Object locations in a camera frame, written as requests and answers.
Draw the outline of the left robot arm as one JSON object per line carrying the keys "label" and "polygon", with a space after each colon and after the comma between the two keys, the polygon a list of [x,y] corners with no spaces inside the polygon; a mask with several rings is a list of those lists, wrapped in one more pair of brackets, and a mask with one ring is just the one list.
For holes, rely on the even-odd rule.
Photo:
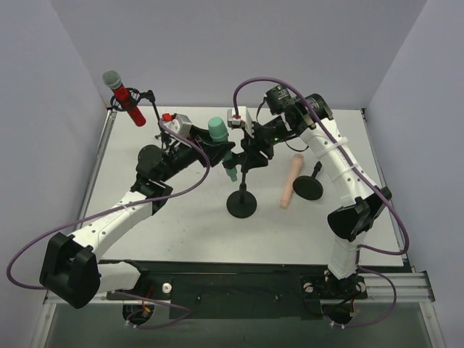
{"label": "left robot arm", "polygon": [[227,128],[216,125],[215,118],[207,129],[172,121],[165,130],[178,143],[169,149],[150,144],[140,150],[136,181],[108,214],[102,212],[71,234],[57,233],[49,240],[39,282],[74,308],[84,307],[100,293],[136,288],[142,270],[131,261],[100,265],[101,258],[165,205],[173,193],[166,184],[169,179],[194,162],[206,169],[216,166],[234,146]]}

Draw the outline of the mint green toy microphone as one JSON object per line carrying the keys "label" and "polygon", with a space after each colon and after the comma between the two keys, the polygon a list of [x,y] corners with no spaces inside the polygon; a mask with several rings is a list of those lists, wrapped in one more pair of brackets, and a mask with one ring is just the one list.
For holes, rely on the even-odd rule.
{"label": "mint green toy microphone", "polygon": [[[208,131],[211,139],[214,142],[227,142],[228,141],[228,130],[227,127],[220,117],[212,117],[208,121]],[[226,174],[231,179],[232,182],[236,182],[237,178],[237,169],[235,167],[225,169]]]}

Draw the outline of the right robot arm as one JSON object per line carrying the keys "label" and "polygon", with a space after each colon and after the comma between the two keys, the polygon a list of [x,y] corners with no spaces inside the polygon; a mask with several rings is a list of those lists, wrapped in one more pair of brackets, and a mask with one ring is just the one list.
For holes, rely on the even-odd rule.
{"label": "right robot arm", "polygon": [[265,93],[264,100],[274,119],[261,125],[243,115],[238,105],[228,116],[229,125],[244,130],[241,163],[245,171],[268,165],[273,147],[290,138],[299,138],[312,151],[341,202],[327,217],[334,238],[326,278],[347,283],[360,268],[360,250],[365,247],[367,232],[382,211],[391,207],[391,192],[365,174],[322,96],[303,96],[276,78],[271,82],[275,87]]}

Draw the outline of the red glitter microphone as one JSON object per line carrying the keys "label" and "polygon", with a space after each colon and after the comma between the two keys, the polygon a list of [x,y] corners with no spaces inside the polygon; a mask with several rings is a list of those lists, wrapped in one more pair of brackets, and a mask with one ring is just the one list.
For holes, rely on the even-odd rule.
{"label": "red glitter microphone", "polygon": [[135,125],[138,127],[145,125],[146,119],[137,107],[130,91],[123,85],[120,74],[114,70],[108,70],[103,73],[102,80],[105,86],[112,90],[115,100],[122,109],[125,109]]}

